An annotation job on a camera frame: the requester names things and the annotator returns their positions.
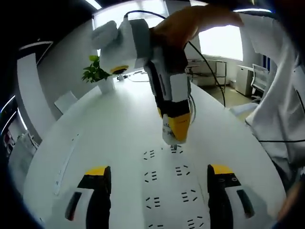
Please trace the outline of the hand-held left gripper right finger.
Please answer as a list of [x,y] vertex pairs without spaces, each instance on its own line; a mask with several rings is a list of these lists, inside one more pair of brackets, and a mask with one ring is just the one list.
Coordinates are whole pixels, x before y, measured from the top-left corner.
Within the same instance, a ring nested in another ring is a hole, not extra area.
[[207,191],[212,229],[251,229],[254,226],[254,204],[229,167],[208,165]]

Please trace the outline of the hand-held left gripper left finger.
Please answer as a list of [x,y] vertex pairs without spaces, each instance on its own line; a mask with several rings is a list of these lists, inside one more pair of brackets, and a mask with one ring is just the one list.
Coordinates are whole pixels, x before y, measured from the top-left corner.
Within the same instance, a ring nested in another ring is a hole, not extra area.
[[82,229],[108,229],[111,191],[111,167],[89,169],[71,193],[65,219]]

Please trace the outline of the person's right hand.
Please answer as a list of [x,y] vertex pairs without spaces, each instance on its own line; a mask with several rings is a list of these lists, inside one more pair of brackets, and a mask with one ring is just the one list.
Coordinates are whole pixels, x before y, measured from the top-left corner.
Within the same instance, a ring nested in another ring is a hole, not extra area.
[[151,28],[151,35],[160,43],[182,49],[199,33],[227,25],[243,27],[244,23],[237,12],[222,6],[189,6],[176,11]]

